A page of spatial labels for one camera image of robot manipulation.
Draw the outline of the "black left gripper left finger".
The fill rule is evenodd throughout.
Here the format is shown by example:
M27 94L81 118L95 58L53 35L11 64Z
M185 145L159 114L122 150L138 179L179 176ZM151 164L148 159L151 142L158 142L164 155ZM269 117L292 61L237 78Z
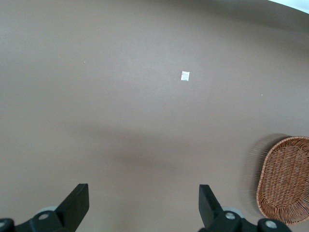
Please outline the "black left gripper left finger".
M88 184L78 184L55 210L39 212L19 225L15 225L11 218L2 218L0 230L2 232L74 232L88 210Z

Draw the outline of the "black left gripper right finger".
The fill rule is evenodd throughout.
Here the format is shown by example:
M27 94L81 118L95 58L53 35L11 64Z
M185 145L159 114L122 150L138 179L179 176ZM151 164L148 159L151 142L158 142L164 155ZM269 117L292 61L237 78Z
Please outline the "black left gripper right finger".
M199 213L204 224L201 232L289 232L287 225L262 218L256 225L236 212L224 210L209 185L199 186Z

